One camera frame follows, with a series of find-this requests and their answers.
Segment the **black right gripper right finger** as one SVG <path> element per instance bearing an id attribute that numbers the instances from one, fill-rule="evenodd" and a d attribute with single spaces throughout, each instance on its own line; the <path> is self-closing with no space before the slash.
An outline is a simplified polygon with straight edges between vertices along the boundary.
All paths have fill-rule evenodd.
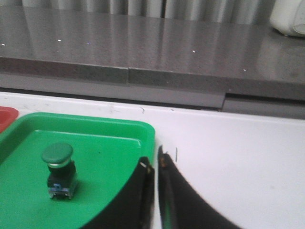
<path id="1" fill-rule="evenodd" d="M 191 187 L 171 157 L 158 148 L 158 197 L 163 229 L 238 229 Z"/>

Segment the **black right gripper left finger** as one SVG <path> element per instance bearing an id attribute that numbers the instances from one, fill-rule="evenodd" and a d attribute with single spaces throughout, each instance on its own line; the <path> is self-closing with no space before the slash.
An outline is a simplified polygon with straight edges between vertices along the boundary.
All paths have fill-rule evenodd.
<path id="1" fill-rule="evenodd" d="M 154 204 L 154 168 L 142 156 L 115 198 L 83 229 L 150 229 Z"/>

